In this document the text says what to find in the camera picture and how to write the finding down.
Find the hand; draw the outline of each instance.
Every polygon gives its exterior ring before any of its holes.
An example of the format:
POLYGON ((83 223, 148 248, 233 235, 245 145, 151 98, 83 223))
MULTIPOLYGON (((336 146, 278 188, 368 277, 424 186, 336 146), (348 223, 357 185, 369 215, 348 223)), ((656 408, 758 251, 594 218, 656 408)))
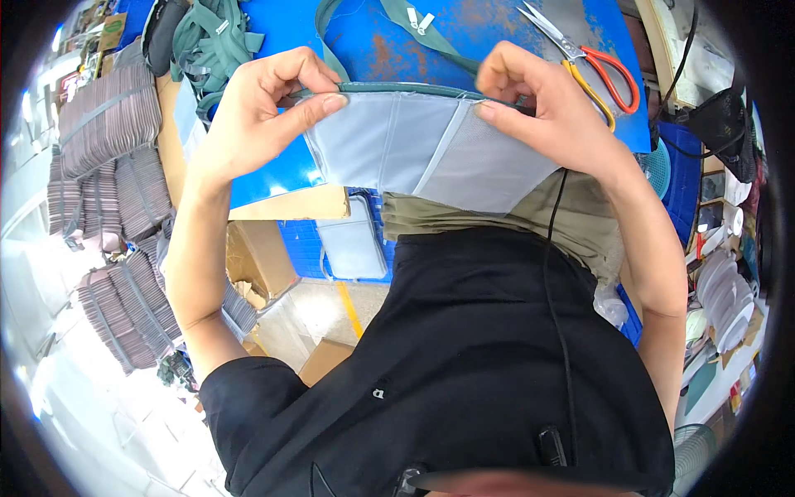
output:
POLYGON ((309 47, 243 64, 229 79, 189 172, 225 185, 261 168, 301 133, 347 104, 337 93, 339 81, 309 47), (279 101, 302 85, 319 95, 279 114, 279 101))
POLYGON ((622 158, 629 150, 613 136, 562 65, 500 41, 480 65, 475 86, 504 102, 515 102, 519 95, 529 97, 525 104, 536 106, 534 118, 492 101, 479 103, 475 113, 558 165, 602 181, 626 164, 622 158))

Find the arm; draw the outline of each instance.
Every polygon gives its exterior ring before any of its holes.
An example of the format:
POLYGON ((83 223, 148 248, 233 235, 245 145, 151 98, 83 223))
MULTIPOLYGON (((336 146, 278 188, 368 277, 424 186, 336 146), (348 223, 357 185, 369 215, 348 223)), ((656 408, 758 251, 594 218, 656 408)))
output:
POLYGON ((306 47, 240 66, 188 166, 166 262, 166 292, 199 382, 248 355, 221 319, 231 182, 342 108, 342 95, 328 95, 337 91, 335 81, 339 77, 306 47), (302 84, 326 94, 279 114, 277 102, 302 84))
POLYGON ((630 151, 559 64, 502 41, 481 65, 476 86, 506 102, 528 96, 527 104, 536 106, 535 118, 496 102, 480 103, 476 112, 503 133, 601 184, 619 222, 641 300, 644 326, 638 353, 673 430, 688 285, 681 245, 662 203, 630 151))

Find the person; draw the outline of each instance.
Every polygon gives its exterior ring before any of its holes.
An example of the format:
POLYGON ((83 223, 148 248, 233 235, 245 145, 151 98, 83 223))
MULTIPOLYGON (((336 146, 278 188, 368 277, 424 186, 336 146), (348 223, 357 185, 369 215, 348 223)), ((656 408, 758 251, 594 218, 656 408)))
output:
POLYGON ((688 293, 681 245, 574 79, 506 41, 476 87, 503 102, 528 97, 535 117, 494 100, 476 114, 565 169, 504 217, 385 192, 394 279, 350 358, 307 388, 278 359, 248 356, 220 312, 230 185, 342 109, 339 81, 308 48, 244 64, 188 167, 166 286, 229 492, 412 495, 413 468, 470 470, 426 479, 429 495, 667 495, 688 293), (315 95, 279 113, 303 87, 315 95), (644 318, 637 350, 593 309, 618 229, 644 318))

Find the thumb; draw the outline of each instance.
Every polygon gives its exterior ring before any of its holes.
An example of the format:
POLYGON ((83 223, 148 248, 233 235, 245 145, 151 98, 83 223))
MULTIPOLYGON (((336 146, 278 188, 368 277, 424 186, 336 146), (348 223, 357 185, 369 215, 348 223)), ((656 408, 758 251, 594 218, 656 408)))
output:
POLYGON ((339 93, 314 95, 275 118, 269 119, 266 122, 270 129, 269 136, 273 144, 279 150, 283 150, 298 138, 298 135, 346 105, 347 98, 339 93))
POLYGON ((536 148, 534 143, 543 142, 544 123, 537 118, 517 111, 493 100, 484 100, 475 105, 475 114, 498 130, 536 148))

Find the scissors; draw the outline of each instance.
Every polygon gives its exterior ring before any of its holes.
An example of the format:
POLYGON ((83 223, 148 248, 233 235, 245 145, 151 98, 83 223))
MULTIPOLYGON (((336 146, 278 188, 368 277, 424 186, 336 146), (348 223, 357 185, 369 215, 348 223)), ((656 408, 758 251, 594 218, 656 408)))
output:
POLYGON ((640 92, 638 90, 638 85, 635 83, 630 72, 624 67, 624 64, 621 64, 621 61, 616 59, 613 56, 607 55, 606 53, 599 52, 598 50, 590 49, 586 46, 580 46, 579 48, 577 45, 574 45, 571 41, 569 41, 563 33, 560 32, 558 28, 552 22, 541 15, 540 12, 535 10, 533 6, 531 6, 527 2, 523 2, 525 6, 530 10, 530 12, 526 12, 522 10, 520 7, 517 7, 517 10, 521 12, 525 17, 527 17, 533 24, 535 24, 545 35, 547 35, 554 43, 557 45, 557 48, 563 52, 566 56, 565 59, 561 61, 563 66, 568 70, 568 72, 572 75, 572 77, 577 81, 580 87, 588 94, 589 97, 596 103, 596 106, 602 111, 605 118, 607 118, 607 125, 610 127, 610 131, 615 130, 615 118, 613 117, 613 113, 611 112, 610 108, 604 102, 602 97, 597 94, 591 85, 585 81, 585 78, 582 77, 580 74, 580 70, 577 69, 576 66, 576 59, 578 57, 583 57, 587 60, 591 66, 599 73, 604 81, 605 85, 607 85, 607 90, 610 91, 615 102, 619 105, 622 111, 626 112, 627 114, 633 114, 640 105, 640 92), (632 92, 632 104, 627 105, 626 102, 621 98, 619 91, 616 90, 613 81, 610 79, 610 76, 607 75, 607 72, 604 70, 604 67, 599 62, 603 60, 607 62, 609 65, 616 68, 626 79, 627 84, 630 86, 630 91, 632 92))

